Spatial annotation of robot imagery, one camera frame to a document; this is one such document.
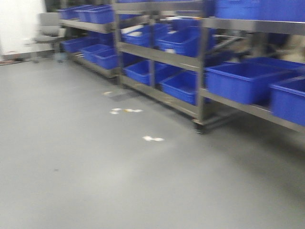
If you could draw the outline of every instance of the chair backrest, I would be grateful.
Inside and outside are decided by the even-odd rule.
[[[39,14],[40,31],[43,35],[57,37],[60,29],[60,19],[58,13]]]

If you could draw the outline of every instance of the white wall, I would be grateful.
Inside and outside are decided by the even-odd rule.
[[[0,43],[3,55],[31,52],[25,44],[37,34],[38,14],[45,12],[44,0],[0,0]],[[49,50],[43,45],[41,50]]]

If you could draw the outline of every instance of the floor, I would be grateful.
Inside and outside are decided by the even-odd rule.
[[[242,114],[199,135],[70,61],[0,67],[0,98],[1,229],[305,228],[302,134]]]

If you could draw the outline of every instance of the shelf frame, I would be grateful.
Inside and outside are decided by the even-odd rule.
[[[236,108],[240,111],[244,111],[246,113],[252,114],[254,116],[260,117],[262,119],[268,120],[270,122],[276,123],[278,125],[284,126],[286,128],[298,131],[300,133],[305,134],[305,127],[289,122],[287,120],[284,120],[282,118],[276,117],[272,115],[272,112],[263,106],[258,106],[258,105],[246,105],[246,104],[241,104],[238,102],[235,102],[233,100],[226,99],[224,97],[221,97],[219,95],[210,93],[207,89],[202,88],[199,91],[200,96],[205,97],[205,98],[210,98],[214,101],[217,101],[219,103],[225,104],[227,106]]]

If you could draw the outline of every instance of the shelf caster wheel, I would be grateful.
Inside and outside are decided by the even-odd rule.
[[[194,128],[195,128],[195,132],[200,134],[200,135],[204,135],[208,133],[208,130],[206,129],[206,127],[204,125],[195,123],[194,124]]]

